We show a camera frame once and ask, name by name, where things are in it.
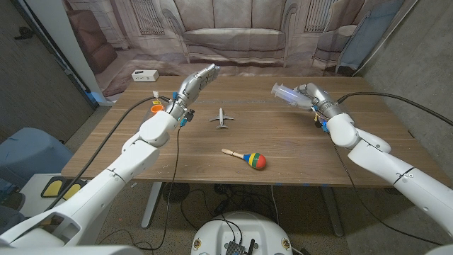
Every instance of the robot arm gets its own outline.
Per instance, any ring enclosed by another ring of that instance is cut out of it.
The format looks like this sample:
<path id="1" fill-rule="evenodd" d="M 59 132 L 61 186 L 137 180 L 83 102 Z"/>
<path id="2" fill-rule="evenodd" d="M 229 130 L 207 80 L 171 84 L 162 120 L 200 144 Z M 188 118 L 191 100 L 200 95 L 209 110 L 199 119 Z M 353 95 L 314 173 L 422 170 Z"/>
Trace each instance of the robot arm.
<path id="1" fill-rule="evenodd" d="M 210 65 L 190 75 L 170 109 L 159 111 L 145 121 L 139 132 L 122 147 L 122 154 L 67 202 L 32 217 L 0 236 L 0 244 L 10 247 L 64 247 L 84 243 L 84 233 L 90 224 L 111 203 L 125 184 L 157 161 L 159 148 L 168 140 L 168 131 L 178 127 L 181 118 L 193 114 L 187 107 L 199 92 L 213 81 L 219 67 Z M 60 222 L 52 230 L 45 230 L 49 221 Z"/>
<path id="2" fill-rule="evenodd" d="M 453 237 L 451 188 L 390 155 L 391 147 L 388 143 L 376 135 L 354 127 L 352 118 L 342 112 L 328 93 L 317 85 L 301 85 L 292 91 L 282 87 L 276 84 L 273 93 L 301 108 L 315 107 L 328 118 L 325 125 L 332 141 L 339 147 L 351 149 L 348 157 L 354 163 L 391 183 Z"/>

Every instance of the power strip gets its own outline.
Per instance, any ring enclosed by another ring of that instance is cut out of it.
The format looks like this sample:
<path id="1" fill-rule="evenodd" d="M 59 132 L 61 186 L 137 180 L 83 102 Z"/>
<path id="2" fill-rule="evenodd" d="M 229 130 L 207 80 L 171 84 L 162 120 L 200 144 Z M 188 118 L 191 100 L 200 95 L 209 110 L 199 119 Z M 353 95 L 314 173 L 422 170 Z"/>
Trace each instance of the power strip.
<path id="1" fill-rule="evenodd" d="M 157 70 L 135 70 L 132 73 L 134 81 L 156 81 L 159 78 Z"/>

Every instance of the colorful maraca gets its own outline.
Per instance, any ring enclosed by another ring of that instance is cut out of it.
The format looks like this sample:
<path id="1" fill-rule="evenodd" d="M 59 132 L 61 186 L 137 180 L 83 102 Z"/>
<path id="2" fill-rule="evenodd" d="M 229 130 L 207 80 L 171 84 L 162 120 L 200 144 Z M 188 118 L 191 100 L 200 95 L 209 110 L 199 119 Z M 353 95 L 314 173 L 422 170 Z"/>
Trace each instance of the colorful maraca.
<path id="1" fill-rule="evenodd" d="M 251 165 L 255 169 L 262 169 L 266 165 L 266 158 L 259 153 L 252 153 L 252 154 L 244 155 L 244 154 L 239 154 L 237 152 L 233 152 L 229 149 L 222 149 L 222 152 L 247 161 L 248 164 Z"/>

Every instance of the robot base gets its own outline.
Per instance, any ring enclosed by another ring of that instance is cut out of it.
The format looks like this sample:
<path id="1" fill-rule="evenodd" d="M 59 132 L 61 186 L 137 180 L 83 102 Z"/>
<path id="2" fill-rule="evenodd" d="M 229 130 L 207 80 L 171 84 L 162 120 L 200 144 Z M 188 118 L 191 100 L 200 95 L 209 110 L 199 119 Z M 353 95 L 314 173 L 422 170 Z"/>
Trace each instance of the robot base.
<path id="1" fill-rule="evenodd" d="M 272 220 L 254 212 L 237 211 L 224 214 L 225 219 L 234 222 L 241 228 L 244 252 L 248 252 L 251 240 L 255 240 L 255 249 L 251 255 L 292 255 L 291 244 L 286 232 Z M 238 228 L 231 224 L 236 243 L 241 240 Z M 229 242 L 233 240 L 233 232 L 225 221 L 214 220 L 207 222 L 198 230 L 193 238 L 191 255 L 227 254 Z"/>

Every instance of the gray wall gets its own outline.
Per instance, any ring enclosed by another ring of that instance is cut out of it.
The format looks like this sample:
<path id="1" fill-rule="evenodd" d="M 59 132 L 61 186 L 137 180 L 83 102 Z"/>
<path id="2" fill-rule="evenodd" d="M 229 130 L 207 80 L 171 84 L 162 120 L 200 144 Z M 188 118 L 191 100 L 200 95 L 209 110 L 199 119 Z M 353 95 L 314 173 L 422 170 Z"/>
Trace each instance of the gray wall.
<path id="1" fill-rule="evenodd" d="M 419 0 L 358 74 L 453 120 L 453 2 Z M 453 179 L 453 127 L 392 98 L 387 105 Z"/>

